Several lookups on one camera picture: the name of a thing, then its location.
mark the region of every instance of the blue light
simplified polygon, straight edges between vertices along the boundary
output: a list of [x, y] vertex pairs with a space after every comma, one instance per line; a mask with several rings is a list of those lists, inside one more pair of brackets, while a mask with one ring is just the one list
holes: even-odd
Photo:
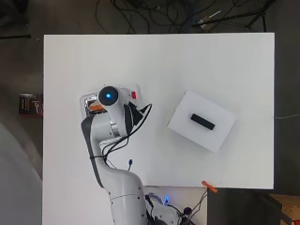
[[168, 195], [165, 195], [165, 201], [164, 201], [164, 202], [165, 202], [165, 203], [164, 203], [165, 205], [166, 205], [166, 204], [167, 204], [167, 205], [169, 204], [169, 196], [168, 196]]
[[107, 93], [107, 94], [105, 95], [105, 97], [106, 97], [106, 98], [112, 98], [112, 95], [111, 95], [110, 93]]

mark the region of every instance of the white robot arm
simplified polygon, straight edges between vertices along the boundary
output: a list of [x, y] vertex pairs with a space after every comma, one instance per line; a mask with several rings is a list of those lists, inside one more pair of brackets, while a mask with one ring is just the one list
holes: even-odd
[[147, 225], [146, 205], [141, 179], [133, 172], [109, 167], [99, 147], [105, 140], [127, 137], [134, 126], [127, 89], [104, 87], [97, 95], [107, 111], [86, 117], [82, 132], [99, 185], [111, 200], [115, 225]]

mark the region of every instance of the white tabletop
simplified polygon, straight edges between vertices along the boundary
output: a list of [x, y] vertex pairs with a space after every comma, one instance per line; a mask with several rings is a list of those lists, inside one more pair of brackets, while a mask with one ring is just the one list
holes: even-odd
[[[80, 128], [80, 97], [104, 84], [137, 83], [153, 103], [111, 157], [121, 168], [132, 158], [145, 185], [273, 187], [273, 34], [46, 36], [44, 58], [44, 224], [113, 224]], [[167, 128], [187, 90], [238, 117], [217, 154]]]

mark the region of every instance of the gray floor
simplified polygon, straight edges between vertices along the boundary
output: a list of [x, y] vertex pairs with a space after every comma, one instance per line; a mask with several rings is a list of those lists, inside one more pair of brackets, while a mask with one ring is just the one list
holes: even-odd
[[[45, 34], [104, 34], [95, 20], [95, 5], [97, 0], [32, 0], [27, 12], [29, 25], [14, 26], [1, 29], [0, 36], [30, 33], [31, 39], [0, 40], [0, 95], [10, 104], [11, 113], [19, 120], [37, 146], [42, 155], [42, 119], [20, 118], [18, 116], [19, 93], [41, 93], [43, 90], [43, 35]], [[201, 0], [199, 9], [211, 3], [211, 0]], [[246, 12], [257, 8], [263, 0], [250, 0], [243, 7], [236, 8], [232, 14]], [[216, 16], [220, 18], [233, 5], [231, 0], [218, 0], [215, 5], [200, 14], [197, 19], [211, 15], [221, 9]], [[275, 115], [285, 116], [300, 113], [300, 1], [277, 0], [267, 11], [266, 21], [269, 32], [276, 33], [276, 65], [275, 65]], [[185, 18], [185, 11], [179, 8], [179, 18]], [[132, 13], [133, 25], [137, 33], [146, 33], [145, 22]], [[98, 17], [110, 34], [125, 34], [128, 24], [108, 0], [102, 0], [98, 8]], [[166, 18], [155, 15], [160, 23], [167, 23]], [[261, 21], [253, 29], [263, 30]], [[168, 27], [158, 27], [151, 23], [153, 34], [169, 33]], [[190, 33], [199, 33], [199, 29], [190, 29]], [[221, 24], [214, 33], [248, 32], [248, 30]], [[272, 192], [289, 195], [300, 195], [300, 117], [275, 121], [275, 190]], [[209, 200], [209, 224], [240, 224], [243, 218], [249, 217], [244, 210], [256, 209], [256, 203], [251, 192], [240, 190], [221, 190], [219, 197], [212, 196]], [[235, 208], [230, 213], [229, 205]], [[231, 215], [238, 214], [239, 219], [233, 220]]]

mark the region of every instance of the wire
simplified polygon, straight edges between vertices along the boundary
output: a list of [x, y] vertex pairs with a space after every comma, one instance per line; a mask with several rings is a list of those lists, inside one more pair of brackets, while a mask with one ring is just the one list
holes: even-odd
[[237, 3], [239, 2], [239, 0], [237, 0], [236, 2], [234, 0], [232, 0], [232, 2], [235, 4], [235, 6], [237, 8], [243, 7], [245, 3], [249, 2], [250, 0], [244, 0], [244, 2], [241, 5], [237, 5]]
[[173, 206], [173, 205], [171, 205], [171, 204], [168, 204], [168, 206], [171, 207], [171, 208], [173, 208], [173, 209], [175, 209], [179, 217], [182, 216], [182, 213], [181, 213], [181, 212], [179, 211], [179, 209], [177, 209], [175, 206]]
[[132, 29], [133, 33], [136, 34], [136, 31], [134, 29], [134, 27], [131, 24], [131, 20], [132, 20], [132, 15], [131, 12], [130, 13], [130, 20], [128, 19], [128, 17], [125, 15], [125, 13], [123, 12], [123, 10], [125, 9], [121, 9], [119, 6], [116, 5], [115, 0], [111, 0], [112, 5], [123, 15], [123, 17], [125, 18], [125, 20], [127, 21], [128, 25], [129, 25], [129, 30], [128, 33], [130, 32], [130, 28]]
[[111, 0], [111, 3], [120, 11], [129, 11], [129, 12], [135, 12], [137, 14], [139, 14], [147, 23], [147, 31], [148, 34], [150, 34], [150, 22], [147, 20], [147, 18], [145, 18], [144, 15], [141, 14], [141, 12], [134, 10], [134, 9], [129, 9], [129, 8], [120, 8], [119, 6], [116, 5], [115, 0]]
[[[122, 2], [126, 6], [126, 8], [129, 9], [128, 4], [126, 3], [126, 1], [122, 0]], [[132, 14], [131, 14], [131, 11], [129, 12], [129, 16], [130, 16], [130, 21], [128, 23], [129, 24], [129, 28], [128, 28], [127, 34], [130, 33], [131, 29], [132, 29], [133, 33], [136, 34], [136, 31], [134, 30], [133, 25], [132, 25]]]
[[209, 9], [211, 6], [213, 6], [215, 3], [217, 2], [217, 0], [215, 0], [214, 2], [212, 2], [209, 6], [205, 7], [204, 9], [201, 9], [200, 11], [197, 11], [194, 13], [194, 16], [196, 16], [199, 13], [202, 13], [204, 11], [206, 11], [207, 9]]
[[[148, 109], [148, 108], [149, 108], [149, 110], [148, 110], [146, 116], [144, 117], [144, 119], [143, 119], [143, 120], [141, 121], [141, 123], [139, 124], [139, 126], [138, 126], [135, 130], [131, 131], [131, 133], [128, 134], [126, 137], [123, 137], [123, 138], [120, 139], [120, 141], [116, 142], [116, 143], [110, 148], [110, 150], [103, 156], [104, 161], [106, 160], [106, 158], [108, 157], [108, 155], [109, 155], [110, 153], [112, 153], [112, 152], [114, 152], [114, 151], [117, 151], [117, 150], [121, 149], [122, 147], [125, 147], [125, 146], [128, 144], [128, 139], [129, 139], [129, 137], [132, 136], [134, 133], [136, 133], [136, 132], [142, 127], [143, 123], [146, 121], [146, 119], [147, 119], [149, 113], [151, 112], [152, 104], [149, 104], [149, 105], [145, 106], [145, 107], [142, 109], [142, 111], [144, 111], [144, 110], [146, 110], [146, 109]], [[114, 149], [114, 147], [115, 147], [117, 144], [121, 143], [121, 142], [122, 142], [123, 140], [125, 140], [125, 139], [127, 139], [126, 145]]]
[[204, 194], [201, 196], [199, 202], [194, 206], [194, 208], [191, 210], [191, 213], [189, 215], [189, 217], [187, 218], [187, 220], [185, 221], [185, 223], [183, 225], [188, 225], [189, 222], [191, 221], [191, 219], [201, 210], [201, 204], [203, 202], [203, 200], [206, 198], [207, 196], [207, 190], [204, 192]]
[[275, 119], [290, 119], [290, 118], [294, 118], [294, 117], [298, 117], [300, 116], [300, 114], [294, 114], [294, 115], [287, 115], [287, 116], [276, 116], [274, 117]]
[[[235, 8], [236, 4], [233, 2], [233, 6], [224, 14], [224, 16], [222, 17], [225, 18], [234, 8]], [[219, 25], [221, 24], [221, 22], [218, 22], [216, 25], [214, 25], [209, 32], [212, 32], [213, 30], [215, 30]]]
[[113, 165], [113, 163], [107, 159], [107, 161], [116, 169], [116, 167]]
[[95, 18], [96, 18], [96, 21], [97, 21], [97, 24], [101, 27], [101, 29], [106, 33], [106, 34], [109, 34], [106, 29], [102, 26], [102, 24], [100, 23], [99, 19], [98, 19], [98, 5], [100, 3], [101, 0], [97, 0], [97, 3], [96, 3], [96, 8], [95, 8]]

